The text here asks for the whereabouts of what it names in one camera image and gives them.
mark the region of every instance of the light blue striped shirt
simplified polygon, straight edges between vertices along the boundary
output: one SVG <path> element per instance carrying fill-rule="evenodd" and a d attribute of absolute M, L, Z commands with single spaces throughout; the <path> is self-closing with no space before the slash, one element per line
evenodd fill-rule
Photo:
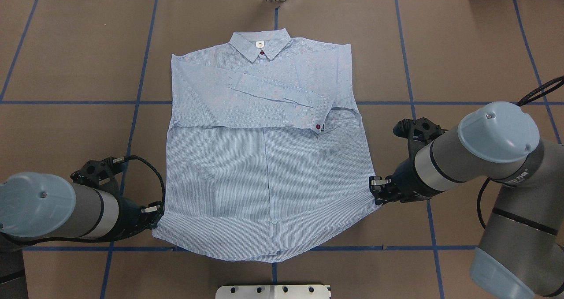
<path fill-rule="evenodd" d="M 235 33 L 171 64 L 167 207 L 153 236 L 272 263 L 378 208 L 349 44 Z"/>

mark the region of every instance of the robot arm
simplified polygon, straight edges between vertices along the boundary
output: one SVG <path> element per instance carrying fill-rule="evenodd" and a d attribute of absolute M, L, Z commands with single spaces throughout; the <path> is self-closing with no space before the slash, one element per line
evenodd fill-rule
<path fill-rule="evenodd" d="M 155 171 L 163 189 L 162 201 L 144 207 L 119 194 L 115 175 L 133 159 Z M 0 184 L 2 237 L 18 246 L 50 240 L 117 241 L 152 228 L 163 215 L 163 180 L 143 158 L 89 161 L 70 177 L 73 183 L 55 175 L 22 172 Z"/>
<path fill-rule="evenodd" d="M 564 251 L 556 245 L 564 199 L 564 147 L 540 140 L 519 107 L 494 102 L 465 117 L 454 130 L 422 118 L 403 121 L 410 158 L 385 180 L 371 178 L 377 203 L 428 200 L 486 175 L 504 186 L 471 268 L 480 287 L 502 299 L 534 293 L 564 298 Z"/>

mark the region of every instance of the shirt sleeve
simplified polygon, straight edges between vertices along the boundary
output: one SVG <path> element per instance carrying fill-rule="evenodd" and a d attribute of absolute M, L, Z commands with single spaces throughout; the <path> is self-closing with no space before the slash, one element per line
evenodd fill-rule
<path fill-rule="evenodd" d="M 185 127 L 294 127 L 320 132 L 333 98 L 173 57 L 173 120 Z"/>

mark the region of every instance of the cable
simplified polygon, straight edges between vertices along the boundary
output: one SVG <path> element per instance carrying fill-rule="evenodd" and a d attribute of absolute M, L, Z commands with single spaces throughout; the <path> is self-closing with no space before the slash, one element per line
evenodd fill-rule
<path fill-rule="evenodd" d="M 517 102 L 517 106 L 521 107 L 521 106 L 529 104 L 530 102 L 538 100 L 539 98 L 541 98 L 541 97 L 543 97 L 543 96 L 545 96 L 549 93 L 554 92 L 555 90 L 560 88 L 560 86 L 562 86 L 562 85 L 564 85 L 564 76 L 559 76 L 558 78 L 554 78 L 553 80 L 550 80 L 550 81 L 542 84 L 538 88 L 535 88 L 534 90 L 532 90 L 529 94 L 525 95 L 519 102 Z M 478 193 L 478 198 L 476 200 L 476 211 L 478 213 L 478 220 L 480 221 L 480 224 L 482 225 L 483 228 L 486 228 L 486 223 L 484 223 L 484 219 L 482 218 L 482 207 L 481 207 L 482 195 L 483 195 L 484 191 L 486 190 L 488 183 L 490 183 L 490 180 L 491 179 L 488 178 L 484 181 L 484 184 L 482 184 L 482 188 L 480 189 L 480 192 Z"/>
<path fill-rule="evenodd" d="M 155 175 L 157 175 L 157 178 L 159 178 L 159 182 L 161 185 L 161 191 L 162 191 L 162 196 L 161 196 L 161 204 L 160 207 L 157 211 L 157 214 L 163 214 L 164 213 L 164 206 L 165 206 L 165 199 L 167 197 L 167 190 L 165 188 L 165 182 L 163 181 L 163 177 L 161 176 L 161 174 L 159 173 L 159 171 L 157 171 L 157 169 L 155 167 L 153 167 L 152 164 L 149 163 L 149 161 L 141 158 L 140 156 L 125 156 L 123 157 L 123 162 L 127 162 L 130 160 L 138 160 L 143 162 L 147 167 L 149 167 L 154 173 Z M 122 235 L 119 237 L 113 237 L 111 239 L 81 239 L 81 238 L 68 238 L 68 237 L 47 237 L 44 239 L 33 239 L 30 241 L 16 241 L 15 239 L 12 239 L 11 237 L 9 237 L 7 234 L 3 234 L 2 235 L 11 243 L 14 243 L 16 245 L 35 245 L 37 243 L 42 243 L 42 242 L 48 242 L 48 241 L 70 241 L 70 242 L 79 242 L 79 243 L 106 243 L 106 242 L 115 242 L 115 241 L 121 241 L 122 239 L 128 239 L 130 237 L 133 237 L 141 232 L 143 232 L 146 229 L 151 228 L 154 224 L 157 223 L 157 221 L 159 221 L 160 217 L 159 216 L 154 216 L 153 220 L 151 220 L 149 223 L 142 225 L 140 227 L 135 228 L 133 231 L 131 231 L 130 233 L 128 233 L 127 235 Z"/>
<path fill-rule="evenodd" d="M 480 189 L 480 192 L 478 192 L 478 199 L 476 201 L 476 211 L 478 213 L 478 220 L 480 221 L 480 224 L 482 225 L 483 228 L 486 228 L 486 223 L 482 218 L 482 195 L 484 194 L 484 191 L 486 190 L 488 183 L 490 183 L 490 180 L 491 180 L 490 178 L 487 178 L 484 181 L 484 184 L 482 184 L 482 188 Z"/>
<path fill-rule="evenodd" d="M 553 86 L 552 88 L 549 88 L 548 90 L 544 90 L 547 87 L 551 86 L 552 84 L 557 83 L 555 86 Z M 554 92 L 555 90 L 557 90 L 558 88 L 560 88 L 560 86 L 564 85 L 564 76 L 560 76 L 558 78 L 555 78 L 554 80 L 550 80 L 544 84 L 542 84 L 541 86 L 539 86 L 538 88 L 535 88 L 534 90 L 532 90 L 529 94 L 527 94 L 526 96 L 524 96 L 519 102 L 517 102 L 517 106 L 523 106 L 523 105 L 527 105 L 530 102 L 533 102 L 535 100 L 538 100 L 539 98 Z"/>

